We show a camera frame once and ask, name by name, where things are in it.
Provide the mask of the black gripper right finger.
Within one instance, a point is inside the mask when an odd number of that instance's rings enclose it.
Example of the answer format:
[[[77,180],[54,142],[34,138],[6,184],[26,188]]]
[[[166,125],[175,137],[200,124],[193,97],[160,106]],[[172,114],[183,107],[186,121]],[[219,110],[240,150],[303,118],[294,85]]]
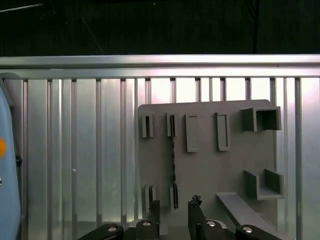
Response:
[[[218,201],[236,226],[231,231],[214,219],[207,219],[201,209],[201,197],[188,202],[188,230],[192,240],[285,240],[286,234],[272,228],[237,194],[218,194]]]

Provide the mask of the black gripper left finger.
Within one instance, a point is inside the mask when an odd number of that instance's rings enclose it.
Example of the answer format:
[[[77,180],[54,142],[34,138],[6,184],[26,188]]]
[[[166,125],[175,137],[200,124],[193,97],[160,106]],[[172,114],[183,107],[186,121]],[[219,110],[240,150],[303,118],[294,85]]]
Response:
[[[160,238],[160,201],[153,200],[147,219],[142,219],[128,229],[116,223],[106,223],[79,240],[158,240]]]

